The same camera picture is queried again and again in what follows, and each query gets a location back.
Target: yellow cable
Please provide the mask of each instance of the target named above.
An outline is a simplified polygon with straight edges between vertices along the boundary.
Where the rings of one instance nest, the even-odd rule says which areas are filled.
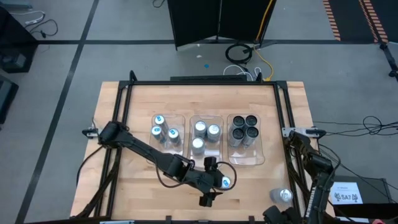
[[[256,40],[259,40],[259,38],[260,38],[261,27],[262,27],[262,25],[264,24],[264,21],[265,21],[265,19],[266,19],[267,13],[268,13],[268,10],[269,10],[269,8],[271,7],[271,3],[272,3],[272,0],[269,1],[269,4],[268,4],[267,9],[266,9],[266,12],[264,13],[264,15],[263,15],[263,17],[262,17],[262,21],[261,21],[261,25],[260,25],[260,30],[259,30],[259,33],[257,34]]]
[[[267,60],[264,59],[264,58],[261,56],[261,54],[256,50],[256,48],[255,48],[254,45],[253,45],[253,49],[254,49],[254,51],[259,55],[259,57],[261,58],[261,60],[262,60],[263,62],[265,62],[265,63],[269,66],[269,68],[271,69],[271,75],[270,75],[269,77],[265,78],[264,81],[266,81],[266,82],[271,81],[271,78],[274,76],[274,67],[271,65],[271,63],[267,62]]]

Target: wooden table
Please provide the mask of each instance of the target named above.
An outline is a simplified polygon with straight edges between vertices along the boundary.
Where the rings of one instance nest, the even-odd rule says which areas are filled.
[[[313,126],[303,83],[288,82],[288,86],[296,126]],[[118,82],[104,82],[101,87],[95,111],[96,125],[101,128],[112,118],[117,87]],[[280,93],[285,121],[288,121],[282,91]],[[123,149],[112,219],[164,220],[165,216],[171,215],[173,220],[248,220],[248,216],[253,215],[256,220],[263,220],[263,211],[273,205],[269,198],[270,190],[289,188],[272,86],[133,86],[127,125],[135,137],[149,144],[151,119],[155,114],[183,115],[185,139],[188,139],[189,120],[193,115],[218,115],[226,124],[229,114],[239,113],[257,114],[261,118],[266,161],[259,166],[236,167],[238,182],[233,190],[218,196],[211,208],[200,207],[201,193],[198,190],[187,185],[176,189],[161,186],[153,165]],[[223,139],[223,160],[228,161],[227,138]],[[86,156],[98,148],[96,141],[88,141]],[[71,215],[82,211],[97,191],[104,154],[105,150],[100,151],[82,168]],[[233,177],[228,167],[223,166],[221,171]],[[174,183],[166,177],[163,180],[166,184]],[[107,202],[108,192],[104,195],[101,214],[105,214]]]

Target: plastic tray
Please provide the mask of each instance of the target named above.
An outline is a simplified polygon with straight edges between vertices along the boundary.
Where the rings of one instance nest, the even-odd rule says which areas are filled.
[[[257,124],[254,126],[259,130],[258,137],[254,140],[254,142],[245,147],[240,144],[238,147],[231,147],[229,145],[230,134],[232,132],[232,123],[235,116],[242,116],[246,119],[247,116],[253,115],[257,118]],[[262,142],[261,142],[261,120],[260,117],[256,114],[230,114],[227,119],[227,130],[228,130],[228,159],[229,162],[234,165],[242,165],[242,166],[254,166],[261,165],[265,161],[264,154],[262,153]]]
[[[198,121],[203,121],[206,123],[206,129],[212,124],[218,125],[220,128],[220,138],[216,142],[210,142],[207,135],[203,138],[205,140],[205,150],[201,154],[194,154],[192,151],[192,141],[196,138],[195,134],[195,124]],[[207,116],[207,115],[195,115],[190,119],[190,136],[188,144],[188,159],[193,159],[195,161],[195,167],[204,167],[203,161],[205,157],[214,156],[217,158],[217,162],[223,160],[222,150],[223,150],[223,125],[224,121],[220,116]]]
[[[150,133],[149,145],[161,152],[166,152],[166,153],[171,153],[171,154],[180,154],[181,156],[183,156],[184,155],[183,147],[184,147],[184,139],[185,139],[185,118],[184,118],[184,116],[178,115],[178,114],[156,114],[152,117],[152,127],[156,125],[155,118],[158,115],[162,115],[165,118],[169,129],[175,128],[178,130],[181,142],[177,146],[174,145],[170,141],[170,138],[167,134],[169,130],[167,130],[165,132],[166,141],[161,143],[159,140],[157,140],[152,135],[151,130],[149,130],[149,133]]]

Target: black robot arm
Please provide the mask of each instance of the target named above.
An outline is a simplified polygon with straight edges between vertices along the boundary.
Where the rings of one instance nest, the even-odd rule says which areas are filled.
[[[280,213],[275,206],[264,212],[264,218],[268,223],[297,224],[305,221],[306,224],[321,224],[325,217],[327,217],[328,221],[331,221],[332,218],[325,214],[329,191],[333,186],[334,178],[334,167],[331,160],[319,155],[318,151],[314,150],[310,145],[310,139],[295,131],[290,132],[284,144],[298,150],[299,155],[296,156],[302,156],[304,169],[311,176],[312,186],[308,191],[307,186],[299,179],[294,167],[287,166],[289,175],[296,181],[303,192],[303,196],[308,199],[305,200],[307,209],[303,220],[299,217],[300,214],[296,214],[292,208]]]
[[[127,126],[110,121],[101,134],[99,143],[105,147],[126,147],[155,164],[163,175],[178,182],[188,184],[203,193],[199,204],[211,207],[212,201],[220,192],[211,192],[213,188],[220,189],[224,175],[218,170],[215,157],[205,158],[205,171],[195,170],[195,161],[178,154],[160,152],[135,138]]]

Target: black stand leg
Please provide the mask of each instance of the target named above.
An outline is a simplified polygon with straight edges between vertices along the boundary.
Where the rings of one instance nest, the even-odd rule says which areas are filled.
[[[390,49],[388,48],[387,44],[381,44],[380,45],[380,49],[383,50],[384,55],[386,55],[388,64],[391,67],[391,72],[388,74],[390,77],[392,78],[396,78],[397,82],[398,82],[398,67],[396,64],[396,60],[394,59],[394,57],[392,56]]]

